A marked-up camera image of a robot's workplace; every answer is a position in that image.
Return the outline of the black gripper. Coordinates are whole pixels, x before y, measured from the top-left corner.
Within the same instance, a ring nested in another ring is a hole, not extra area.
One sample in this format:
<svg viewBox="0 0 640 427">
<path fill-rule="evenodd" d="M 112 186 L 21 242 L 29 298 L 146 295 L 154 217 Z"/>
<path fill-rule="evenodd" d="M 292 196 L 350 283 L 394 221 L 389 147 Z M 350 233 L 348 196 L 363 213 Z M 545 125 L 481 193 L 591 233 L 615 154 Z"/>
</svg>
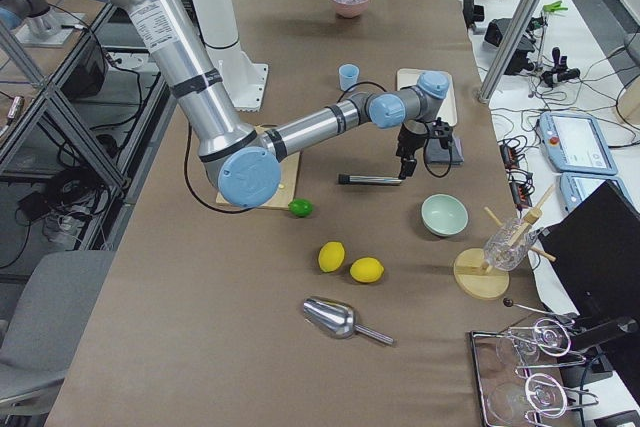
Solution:
<svg viewBox="0 0 640 427">
<path fill-rule="evenodd" d="M 417 160 L 415 152 L 423 148 L 429 137 L 429 130 L 424 122 L 416 120 L 405 121 L 397 137 L 396 155 L 400 157 L 399 179 L 406 179 L 414 175 Z"/>
</svg>

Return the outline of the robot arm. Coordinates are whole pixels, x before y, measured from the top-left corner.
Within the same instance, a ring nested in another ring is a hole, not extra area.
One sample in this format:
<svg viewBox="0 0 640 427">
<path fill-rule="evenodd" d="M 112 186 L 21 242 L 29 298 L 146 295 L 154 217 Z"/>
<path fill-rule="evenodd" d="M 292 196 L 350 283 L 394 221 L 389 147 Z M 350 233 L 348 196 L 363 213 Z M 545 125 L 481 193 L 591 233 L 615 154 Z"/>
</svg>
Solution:
<svg viewBox="0 0 640 427">
<path fill-rule="evenodd" d="M 195 130 L 210 183 L 240 212 L 274 196 L 287 156 L 367 122 L 381 129 L 400 127 L 398 150 L 407 163 L 416 150 L 410 124 L 434 122 L 450 87 L 444 73 L 425 71 L 413 86 L 384 94 L 359 92 L 259 133 L 239 118 L 181 0 L 108 1 L 128 14 Z"/>
</svg>

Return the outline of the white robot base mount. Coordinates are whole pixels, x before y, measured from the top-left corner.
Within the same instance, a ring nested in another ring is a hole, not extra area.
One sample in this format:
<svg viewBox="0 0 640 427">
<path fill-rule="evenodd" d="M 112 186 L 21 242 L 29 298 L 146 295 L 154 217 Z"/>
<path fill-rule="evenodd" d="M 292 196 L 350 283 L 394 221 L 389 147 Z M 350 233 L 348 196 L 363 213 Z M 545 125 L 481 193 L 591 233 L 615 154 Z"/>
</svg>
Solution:
<svg viewBox="0 0 640 427">
<path fill-rule="evenodd" d="M 203 43 L 234 107 L 239 111 L 259 111 L 269 66 L 253 62 L 242 48 L 232 0 L 192 2 Z"/>
</svg>

